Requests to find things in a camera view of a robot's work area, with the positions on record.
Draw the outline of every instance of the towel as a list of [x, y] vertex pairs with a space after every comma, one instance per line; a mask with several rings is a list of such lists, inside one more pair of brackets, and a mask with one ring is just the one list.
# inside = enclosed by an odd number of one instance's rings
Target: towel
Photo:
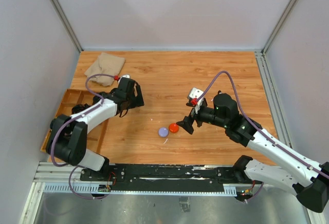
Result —
[[[87, 77], [98, 73], [104, 73], [104, 74], [115, 76], [120, 73], [124, 62], [125, 62], [125, 58], [117, 57], [102, 52], [97, 57], [97, 60], [88, 68], [88, 70], [84, 74]], [[90, 80], [97, 82], [103, 86], [109, 86], [114, 82], [113, 78], [109, 78], [106, 76], [97, 76], [91, 78]]]

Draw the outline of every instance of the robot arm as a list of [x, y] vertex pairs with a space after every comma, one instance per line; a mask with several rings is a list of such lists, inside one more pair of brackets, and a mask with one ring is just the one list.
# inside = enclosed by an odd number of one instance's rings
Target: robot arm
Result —
[[103, 177], [108, 176], [109, 160], [87, 149], [87, 134], [106, 119], [118, 114], [122, 117], [124, 111], [126, 114], [129, 109], [144, 106], [144, 100], [138, 83], [127, 75], [120, 78], [118, 88], [99, 94], [104, 98], [103, 102], [95, 96], [94, 104], [87, 109], [71, 116], [59, 115], [52, 121], [46, 152], [51, 154], [56, 134], [66, 122], [73, 120], [60, 132], [54, 156], [68, 164], [89, 168]]
[[[203, 122], [223, 127], [231, 140], [262, 153], [280, 166], [268, 166], [251, 157], [242, 156], [234, 165], [242, 178], [274, 185], [295, 195], [299, 202], [310, 210], [323, 211], [329, 199], [329, 180], [321, 174], [329, 175], [328, 162], [320, 165], [319, 162], [300, 155], [277, 140], [260, 124], [251, 120], [258, 127], [255, 129], [243, 115], [239, 114], [236, 101], [228, 94], [219, 91], [213, 99], [214, 108], [208, 107], [205, 98], [200, 98], [202, 94], [203, 92], [197, 88], [190, 91], [187, 106], [191, 106], [192, 110], [189, 116], [185, 116], [182, 121], [177, 122], [177, 125], [190, 134], [194, 131], [192, 127], [194, 121], [197, 127], [202, 126]], [[267, 140], [262, 132], [275, 143]]]

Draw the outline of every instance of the wooden box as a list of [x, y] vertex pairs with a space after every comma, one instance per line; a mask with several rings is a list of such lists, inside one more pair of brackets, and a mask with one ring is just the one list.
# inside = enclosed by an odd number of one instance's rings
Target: wooden box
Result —
[[[61, 114], [70, 116], [72, 114], [71, 109], [77, 104], [87, 103], [92, 105], [93, 97], [94, 95], [87, 90], [67, 89], [55, 117]], [[89, 132], [87, 136], [87, 149], [99, 153], [106, 132], [107, 123], [108, 120], [105, 120]], [[41, 147], [41, 151], [43, 152], [46, 152], [46, 145], [49, 137], [50, 129]]]

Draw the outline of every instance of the white wall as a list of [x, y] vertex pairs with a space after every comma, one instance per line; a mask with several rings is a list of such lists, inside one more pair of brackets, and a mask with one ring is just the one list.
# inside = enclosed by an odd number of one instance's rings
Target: white wall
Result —
[[[329, 0], [299, 0], [267, 54], [294, 148], [329, 161]], [[329, 207], [326, 207], [329, 221]]]
[[78, 52], [49, 0], [0, 3], [0, 223], [18, 223]]
[[262, 48], [289, 0], [59, 0], [84, 48]]

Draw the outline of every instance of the table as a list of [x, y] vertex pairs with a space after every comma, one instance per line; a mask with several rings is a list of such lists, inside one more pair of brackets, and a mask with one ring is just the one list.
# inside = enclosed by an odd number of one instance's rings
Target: table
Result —
[[[100, 51], [81, 52], [71, 88], [85, 90], [85, 70]], [[112, 163], [215, 164], [232, 165], [241, 155], [273, 164], [258, 152], [228, 139], [224, 129], [203, 124], [190, 135], [183, 129], [166, 138], [158, 136], [160, 127], [168, 127], [187, 116], [186, 106], [192, 87], [205, 89], [221, 70], [231, 73], [245, 113], [276, 136], [270, 109], [253, 52], [180, 52], [114, 51], [106, 52], [126, 59], [120, 73], [130, 74], [140, 86], [145, 106], [129, 110], [123, 117], [109, 120], [100, 154]], [[109, 92], [90, 82], [95, 91]], [[206, 94], [208, 105], [221, 90], [234, 93], [227, 76], [220, 76]]]

